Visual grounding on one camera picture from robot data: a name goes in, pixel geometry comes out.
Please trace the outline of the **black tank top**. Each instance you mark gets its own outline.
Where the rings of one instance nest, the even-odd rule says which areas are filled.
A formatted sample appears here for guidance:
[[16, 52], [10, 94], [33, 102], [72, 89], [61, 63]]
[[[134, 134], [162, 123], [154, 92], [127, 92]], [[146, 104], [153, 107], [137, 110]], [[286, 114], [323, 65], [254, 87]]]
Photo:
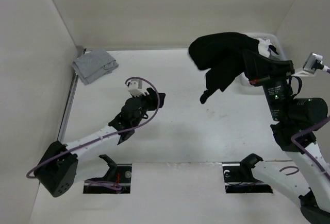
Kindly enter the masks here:
[[207, 71], [202, 104], [217, 90], [224, 92], [245, 71], [243, 51], [258, 52], [258, 44], [245, 34], [223, 32], [199, 37], [189, 45], [188, 54], [198, 70]]

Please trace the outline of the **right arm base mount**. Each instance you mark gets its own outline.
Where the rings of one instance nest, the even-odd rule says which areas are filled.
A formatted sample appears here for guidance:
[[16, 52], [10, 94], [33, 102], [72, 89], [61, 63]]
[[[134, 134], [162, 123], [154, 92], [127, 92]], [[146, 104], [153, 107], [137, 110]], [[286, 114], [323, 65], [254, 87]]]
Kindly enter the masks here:
[[225, 192], [227, 194], [272, 194], [271, 186], [256, 179], [249, 179], [240, 172], [239, 163], [222, 164]]

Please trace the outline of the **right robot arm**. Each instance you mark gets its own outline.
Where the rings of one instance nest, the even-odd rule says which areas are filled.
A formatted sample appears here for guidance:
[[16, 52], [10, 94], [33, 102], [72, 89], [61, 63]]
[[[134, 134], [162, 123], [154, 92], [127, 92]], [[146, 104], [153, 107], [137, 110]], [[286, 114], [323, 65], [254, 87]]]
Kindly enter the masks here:
[[329, 122], [326, 102], [322, 98], [298, 98], [292, 91], [296, 78], [292, 61], [269, 59], [249, 50], [243, 52], [243, 58], [250, 84], [263, 88], [277, 145], [306, 182], [290, 180], [254, 153], [240, 162], [240, 177], [270, 185], [290, 199], [309, 223], [329, 223], [329, 164], [314, 135]]

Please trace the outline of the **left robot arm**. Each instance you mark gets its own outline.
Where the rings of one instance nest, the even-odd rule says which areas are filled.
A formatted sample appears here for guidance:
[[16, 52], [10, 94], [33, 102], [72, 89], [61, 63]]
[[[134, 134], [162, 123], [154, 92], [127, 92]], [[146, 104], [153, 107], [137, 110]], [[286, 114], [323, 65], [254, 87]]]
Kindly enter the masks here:
[[165, 93], [147, 88], [145, 93], [131, 96], [119, 114], [101, 130], [66, 144], [52, 142], [33, 169], [33, 176], [53, 197], [63, 195], [79, 181], [120, 190], [117, 183], [111, 183], [117, 164], [101, 151], [101, 147], [120, 145], [128, 140], [143, 126], [143, 120], [151, 120], [148, 112], [157, 113], [163, 107], [165, 97]]

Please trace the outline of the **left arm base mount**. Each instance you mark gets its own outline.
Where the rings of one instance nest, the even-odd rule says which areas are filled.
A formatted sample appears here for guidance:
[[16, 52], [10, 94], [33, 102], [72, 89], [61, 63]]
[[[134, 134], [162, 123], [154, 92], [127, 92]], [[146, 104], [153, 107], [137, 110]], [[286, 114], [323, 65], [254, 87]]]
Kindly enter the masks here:
[[132, 164], [119, 164], [109, 177], [92, 178], [84, 183], [84, 194], [130, 194]]

